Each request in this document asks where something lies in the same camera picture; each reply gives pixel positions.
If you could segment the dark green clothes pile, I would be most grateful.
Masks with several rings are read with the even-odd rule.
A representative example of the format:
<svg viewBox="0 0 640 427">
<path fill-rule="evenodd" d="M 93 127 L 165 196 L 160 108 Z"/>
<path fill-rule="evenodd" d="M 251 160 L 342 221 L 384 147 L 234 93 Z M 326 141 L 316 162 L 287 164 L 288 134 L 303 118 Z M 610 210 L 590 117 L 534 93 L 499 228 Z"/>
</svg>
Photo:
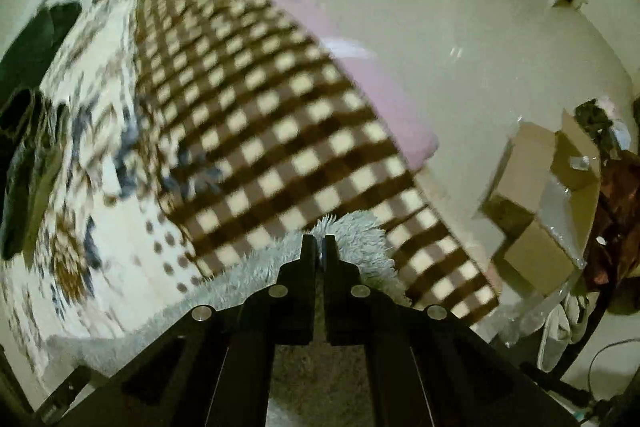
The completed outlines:
<svg viewBox="0 0 640 427">
<path fill-rule="evenodd" d="M 1 60 L 1 258 L 32 251 L 62 164 L 68 108 L 40 83 L 81 13 L 77 0 L 45 6 Z"/>
</svg>

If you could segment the pink bed sheet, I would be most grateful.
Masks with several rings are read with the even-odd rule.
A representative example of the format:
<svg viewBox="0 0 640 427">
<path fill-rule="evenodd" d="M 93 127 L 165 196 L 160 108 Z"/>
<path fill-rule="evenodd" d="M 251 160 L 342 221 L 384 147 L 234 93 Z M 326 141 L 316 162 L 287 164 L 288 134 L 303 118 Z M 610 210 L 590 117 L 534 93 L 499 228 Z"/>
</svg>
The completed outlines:
<svg viewBox="0 0 640 427">
<path fill-rule="evenodd" d="M 344 69 L 390 130 L 410 169 L 419 171 L 438 149 L 438 136 L 419 115 L 416 102 L 385 72 L 376 54 L 361 42 L 343 36 L 317 0 L 274 1 L 309 30 Z"/>
</svg>

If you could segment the dark red bag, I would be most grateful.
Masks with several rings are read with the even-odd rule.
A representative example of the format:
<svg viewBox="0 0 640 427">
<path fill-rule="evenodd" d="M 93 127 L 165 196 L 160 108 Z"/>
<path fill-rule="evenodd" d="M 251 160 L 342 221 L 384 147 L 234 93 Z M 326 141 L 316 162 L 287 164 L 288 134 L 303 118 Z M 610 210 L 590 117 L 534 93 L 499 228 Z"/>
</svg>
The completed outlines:
<svg viewBox="0 0 640 427">
<path fill-rule="evenodd" d="M 596 217 L 585 250 L 590 291 L 617 287 L 639 265 L 639 156 L 623 150 L 602 170 Z"/>
</svg>

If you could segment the cardboard box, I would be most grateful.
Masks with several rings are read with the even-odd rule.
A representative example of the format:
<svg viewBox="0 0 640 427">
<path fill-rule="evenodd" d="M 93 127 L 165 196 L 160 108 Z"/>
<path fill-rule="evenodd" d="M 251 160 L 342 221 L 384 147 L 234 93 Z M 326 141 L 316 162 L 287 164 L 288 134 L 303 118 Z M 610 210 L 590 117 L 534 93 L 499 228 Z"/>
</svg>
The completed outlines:
<svg viewBox="0 0 640 427">
<path fill-rule="evenodd" d="M 574 116 L 559 130 L 520 120 L 480 211 L 503 231 L 503 260 L 547 297 L 586 266 L 598 207 L 600 153 Z"/>
</svg>

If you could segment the brown checkered blanket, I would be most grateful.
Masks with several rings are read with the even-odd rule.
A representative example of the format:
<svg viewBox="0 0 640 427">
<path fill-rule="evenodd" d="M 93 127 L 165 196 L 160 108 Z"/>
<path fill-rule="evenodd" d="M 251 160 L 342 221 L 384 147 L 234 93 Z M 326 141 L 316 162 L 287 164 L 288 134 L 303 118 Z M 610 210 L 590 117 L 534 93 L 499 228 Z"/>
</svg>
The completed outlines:
<svg viewBox="0 0 640 427">
<path fill-rule="evenodd" d="M 160 203 L 204 277 L 322 217 L 369 210 L 414 307 L 438 303 L 469 325 L 495 309 L 390 127 L 273 0 L 139 0 L 136 23 Z"/>
</svg>

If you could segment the white floral blanket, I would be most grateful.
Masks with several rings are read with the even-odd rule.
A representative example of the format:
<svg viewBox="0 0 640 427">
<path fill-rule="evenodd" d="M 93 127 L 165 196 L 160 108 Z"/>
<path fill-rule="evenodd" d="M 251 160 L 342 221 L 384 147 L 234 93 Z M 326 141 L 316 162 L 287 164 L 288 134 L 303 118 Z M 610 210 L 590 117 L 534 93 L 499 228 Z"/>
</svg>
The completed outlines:
<svg viewBox="0 0 640 427">
<path fill-rule="evenodd" d="M 181 154 L 164 124 L 172 91 L 200 82 L 245 1 L 96 0 L 55 55 L 35 223 L 1 277 L 44 389 L 81 363 L 113 375 L 184 312 L 231 303 L 169 218 Z"/>
</svg>

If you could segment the grey fluffy pants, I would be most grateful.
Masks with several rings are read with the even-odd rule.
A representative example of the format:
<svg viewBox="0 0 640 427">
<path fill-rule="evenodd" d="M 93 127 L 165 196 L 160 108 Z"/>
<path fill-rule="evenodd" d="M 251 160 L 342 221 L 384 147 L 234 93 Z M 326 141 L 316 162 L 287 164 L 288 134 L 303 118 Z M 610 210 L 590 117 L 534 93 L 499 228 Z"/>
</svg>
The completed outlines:
<svg viewBox="0 0 640 427">
<path fill-rule="evenodd" d="M 62 386 L 96 371 L 106 381 L 61 426 L 261 426 L 274 352 L 314 338 L 320 243 L 343 244 L 358 274 L 397 297 L 384 232 L 372 213 L 322 218 L 188 291 L 117 339 L 54 338 L 77 367 Z"/>
</svg>

